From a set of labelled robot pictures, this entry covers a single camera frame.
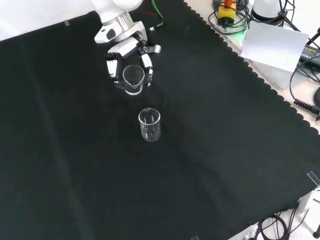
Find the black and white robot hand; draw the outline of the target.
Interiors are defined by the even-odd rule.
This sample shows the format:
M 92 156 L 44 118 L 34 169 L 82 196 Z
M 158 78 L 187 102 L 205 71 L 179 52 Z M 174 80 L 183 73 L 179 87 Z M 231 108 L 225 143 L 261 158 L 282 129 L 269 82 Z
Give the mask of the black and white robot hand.
M 143 83 L 150 86 L 153 81 L 153 64 L 150 54 L 159 54 L 161 46 L 150 45 L 145 26 L 141 21 L 133 23 L 132 27 L 114 38 L 117 44 L 111 47 L 106 56 L 106 64 L 109 76 L 117 88 L 125 86 L 120 76 L 121 62 L 135 53 L 139 53 L 142 69 L 144 72 Z

